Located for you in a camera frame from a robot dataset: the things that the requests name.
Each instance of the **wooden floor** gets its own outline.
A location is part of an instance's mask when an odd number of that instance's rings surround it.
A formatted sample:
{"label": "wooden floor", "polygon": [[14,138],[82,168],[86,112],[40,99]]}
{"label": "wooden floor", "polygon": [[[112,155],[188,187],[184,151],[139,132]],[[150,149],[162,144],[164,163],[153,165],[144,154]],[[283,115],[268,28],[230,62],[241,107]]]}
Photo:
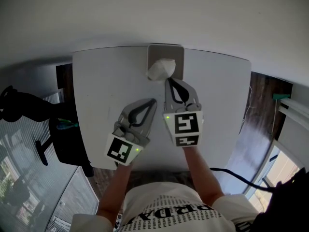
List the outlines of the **wooden floor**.
{"label": "wooden floor", "polygon": [[[74,99],[72,65],[57,69],[59,74],[59,88],[64,88],[66,99]],[[285,115],[276,113],[273,133],[272,123],[275,112],[273,93],[291,94],[292,84],[285,81],[252,72],[250,86],[252,88],[251,102],[242,130],[239,134],[233,154],[228,162],[227,169],[252,180],[261,166],[273,138],[278,138],[282,129]],[[112,170],[95,169],[95,176],[89,181],[101,198],[113,176]],[[246,185],[226,173],[215,173],[225,193],[242,193]]]}

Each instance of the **window frame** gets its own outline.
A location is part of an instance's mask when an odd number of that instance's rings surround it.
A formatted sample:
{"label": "window frame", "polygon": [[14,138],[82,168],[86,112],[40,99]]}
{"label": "window frame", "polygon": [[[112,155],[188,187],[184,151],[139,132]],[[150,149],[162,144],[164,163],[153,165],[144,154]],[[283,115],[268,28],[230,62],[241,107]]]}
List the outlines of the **window frame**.
{"label": "window frame", "polygon": [[[265,159],[259,171],[256,173],[252,183],[260,186],[264,182],[266,185],[274,187],[272,183],[270,182],[270,180],[268,179],[267,174],[269,173],[270,169],[276,162],[276,159],[274,159],[273,161],[269,161],[269,160],[277,156],[280,151],[282,151],[290,160],[292,160],[295,163],[295,165],[297,165],[298,168],[301,169],[304,167],[304,165],[299,160],[297,160],[297,158],[289,150],[287,150],[284,147],[284,145],[282,145],[277,140],[273,140],[269,148],[269,151],[266,154]],[[246,190],[244,191],[244,195],[249,200],[252,197],[252,195],[255,193],[255,191],[256,191],[255,188],[248,186]]]}

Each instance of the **window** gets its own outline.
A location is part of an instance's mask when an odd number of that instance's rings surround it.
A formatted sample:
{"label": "window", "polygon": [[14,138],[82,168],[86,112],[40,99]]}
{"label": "window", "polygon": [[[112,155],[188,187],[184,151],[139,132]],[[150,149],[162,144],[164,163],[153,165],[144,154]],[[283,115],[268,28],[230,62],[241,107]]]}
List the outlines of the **window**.
{"label": "window", "polygon": [[2,182],[6,177],[6,173],[3,170],[2,166],[0,166],[0,182]]}
{"label": "window", "polygon": [[[284,147],[274,140],[266,160],[261,167],[255,184],[262,187],[275,187],[278,182],[285,183],[299,171],[300,164],[296,164],[283,151]],[[269,192],[248,188],[246,197],[258,212],[266,211],[272,194]]]}

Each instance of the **forearm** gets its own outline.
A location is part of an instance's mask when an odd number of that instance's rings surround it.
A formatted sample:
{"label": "forearm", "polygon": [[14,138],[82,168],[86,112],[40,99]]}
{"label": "forearm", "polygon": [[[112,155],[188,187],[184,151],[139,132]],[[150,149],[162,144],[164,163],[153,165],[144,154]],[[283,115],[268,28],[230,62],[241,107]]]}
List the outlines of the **forearm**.
{"label": "forearm", "polygon": [[98,205],[98,216],[106,217],[115,224],[118,212],[126,194],[126,186],[130,177],[132,165],[119,165],[112,177],[111,183],[105,190]]}
{"label": "forearm", "polygon": [[196,147],[184,147],[183,150],[194,186],[201,200],[205,204],[212,205],[218,198],[224,196],[219,181],[212,174]]}

